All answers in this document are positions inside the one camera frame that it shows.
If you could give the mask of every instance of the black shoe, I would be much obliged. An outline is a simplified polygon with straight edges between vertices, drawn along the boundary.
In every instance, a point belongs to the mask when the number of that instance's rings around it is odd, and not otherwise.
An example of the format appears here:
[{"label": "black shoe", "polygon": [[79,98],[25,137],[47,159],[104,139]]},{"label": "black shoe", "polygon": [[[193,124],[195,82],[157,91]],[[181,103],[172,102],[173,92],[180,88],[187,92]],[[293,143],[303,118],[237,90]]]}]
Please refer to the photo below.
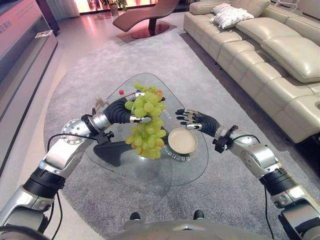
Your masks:
[{"label": "black shoe", "polygon": [[140,215],[137,212],[133,212],[130,215],[130,220],[140,220]]},{"label": "black shoe", "polygon": [[204,215],[203,211],[197,210],[197,211],[194,212],[193,220],[204,219],[204,218],[205,218],[205,215]]}]

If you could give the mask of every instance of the black cable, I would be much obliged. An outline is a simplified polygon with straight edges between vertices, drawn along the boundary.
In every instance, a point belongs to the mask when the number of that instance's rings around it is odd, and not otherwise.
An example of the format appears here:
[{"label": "black cable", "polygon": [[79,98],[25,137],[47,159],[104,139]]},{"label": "black cable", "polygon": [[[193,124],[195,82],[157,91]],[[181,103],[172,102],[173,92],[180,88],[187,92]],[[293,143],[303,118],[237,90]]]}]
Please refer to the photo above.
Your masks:
[{"label": "black cable", "polygon": [[259,139],[255,136],[255,135],[252,135],[252,134],[244,134],[244,135],[241,135],[241,136],[237,136],[235,137],[232,142],[234,142],[235,140],[239,139],[239,138],[243,138],[243,137],[253,137],[255,138],[259,144],[261,144],[261,142],[259,141]]},{"label": "black cable", "polygon": [[56,197],[58,198],[58,203],[59,203],[60,221],[59,221],[59,225],[58,225],[58,227],[56,228],[55,233],[54,233],[53,237],[51,238],[51,240],[54,240],[54,239],[55,239],[55,237],[56,237],[56,235],[57,235],[57,233],[58,233],[58,231],[59,231],[59,229],[60,229],[60,226],[61,226],[61,223],[62,223],[62,218],[63,218],[62,206],[61,206],[61,201],[60,201],[60,197],[59,197],[59,193],[58,193],[58,192],[56,193]]},{"label": "black cable", "polygon": [[50,149],[50,143],[51,143],[51,140],[55,137],[58,137],[58,136],[74,136],[74,137],[79,137],[79,138],[84,138],[84,139],[92,139],[92,140],[96,140],[98,141],[96,138],[94,137],[90,137],[90,136],[81,136],[81,135],[77,135],[77,134],[71,134],[71,133],[58,133],[58,134],[55,134],[53,136],[51,136],[48,140],[48,143],[47,143],[47,146],[46,146],[46,151],[49,152],[49,149]]},{"label": "black cable", "polygon": [[49,220],[48,220],[48,223],[47,223],[46,226],[49,226],[49,224],[51,222],[52,216],[54,215],[54,208],[55,208],[55,202],[53,202],[52,205],[51,205],[50,217],[49,217]]},{"label": "black cable", "polygon": [[[91,140],[98,141],[96,138],[90,137],[90,136],[81,136],[81,135],[71,134],[71,133],[58,133],[58,134],[55,134],[55,135],[53,135],[53,136],[51,136],[51,137],[49,138],[48,143],[47,143],[47,146],[46,146],[46,151],[47,151],[47,152],[49,152],[50,143],[51,143],[52,139],[55,138],[55,137],[58,137],[58,136],[74,136],[74,137],[79,137],[79,138],[91,139]],[[59,231],[59,229],[60,229],[60,226],[61,226],[61,223],[62,223],[62,219],[63,219],[63,211],[62,211],[61,201],[60,201],[60,197],[59,197],[59,193],[58,193],[58,192],[56,193],[56,197],[57,197],[58,203],[59,203],[60,221],[59,221],[59,225],[58,225],[58,227],[56,228],[56,231],[55,231],[55,233],[54,233],[54,235],[53,235],[53,237],[52,237],[51,240],[54,240],[54,239],[55,239],[55,237],[56,237],[56,235],[57,235],[57,233],[58,233],[58,231]],[[51,221],[51,219],[52,219],[52,216],[53,216],[53,214],[54,214],[54,206],[55,206],[54,204],[55,204],[55,203],[53,202],[53,203],[52,203],[52,206],[51,206],[51,213],[50,213],[50,217],[49,217],[49,220],[48,220],[48,224],[47,224],[47,225],[49,225],[49,223],[50,223],[50,221]]]},{"label": "black cable", "polygon": [[267,198],[266,186],[264,186],[264,197],[265,197],[265,220],[266,220],[266,223],[268,224],[272,239],[275,239],[274,232],[271,229],[269,219],[268,219],[268,198]]}]

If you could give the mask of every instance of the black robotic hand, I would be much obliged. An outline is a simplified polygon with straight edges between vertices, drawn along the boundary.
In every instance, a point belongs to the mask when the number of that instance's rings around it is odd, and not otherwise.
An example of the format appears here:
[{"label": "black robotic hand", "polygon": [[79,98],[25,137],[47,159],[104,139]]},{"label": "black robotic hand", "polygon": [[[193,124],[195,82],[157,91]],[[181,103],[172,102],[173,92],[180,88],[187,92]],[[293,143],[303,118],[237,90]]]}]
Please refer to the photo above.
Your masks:
[{"label": "black robotic hand", "polygon": [[190,109],[179,109],[175,112],[176,119],[183,120],[181,125],[185,125],[188,130],[199,130],[211,137],[215,136],[216,131],[221,126],[213,117],[205,115],[201,112]]},{"label": "black robotic hand", "polygon": [[111,103],[104,111],[106,118],[110,124],[126,124],[126,123],[149,123],[151,117],[135,117],[131,115],[131,111],[126,109],[125,103],[127,101],[134,101],[137,96],[143,96],[143,92],[135,92],[126,97],[122,97]]}]

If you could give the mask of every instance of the sofa armrest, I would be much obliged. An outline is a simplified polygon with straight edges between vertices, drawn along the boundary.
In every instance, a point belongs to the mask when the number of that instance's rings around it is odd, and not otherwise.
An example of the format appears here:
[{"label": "sofa armrest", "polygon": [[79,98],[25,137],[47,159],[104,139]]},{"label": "sofa armrest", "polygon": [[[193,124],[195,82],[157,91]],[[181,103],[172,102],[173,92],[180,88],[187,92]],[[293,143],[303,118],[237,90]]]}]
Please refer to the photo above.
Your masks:
[{"label": "sofa armrest", "polygon": [[204,15],[210,14],[211,10],[222,3],[230,4],[230,0],[208,0],[208,1],[197,1],[190,4],[189,11],[193,15]]}]

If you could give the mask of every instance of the cream leather sofa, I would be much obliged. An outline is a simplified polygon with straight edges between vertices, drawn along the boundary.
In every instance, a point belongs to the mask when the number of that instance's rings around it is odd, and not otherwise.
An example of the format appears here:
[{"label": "cream leather sofa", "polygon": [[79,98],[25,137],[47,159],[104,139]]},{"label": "cream leather sofa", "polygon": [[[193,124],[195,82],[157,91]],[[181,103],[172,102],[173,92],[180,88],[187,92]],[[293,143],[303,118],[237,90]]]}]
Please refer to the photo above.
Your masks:
[{"label": "cream leather sofa", "polygon": [[[256,18],[228,29],[211,24],[213,7],[232,1]],[[192,3],[184,30],[295,144],[319,148],[320,24],[269,3],[261,13],[266,0],[232,1]]]}]

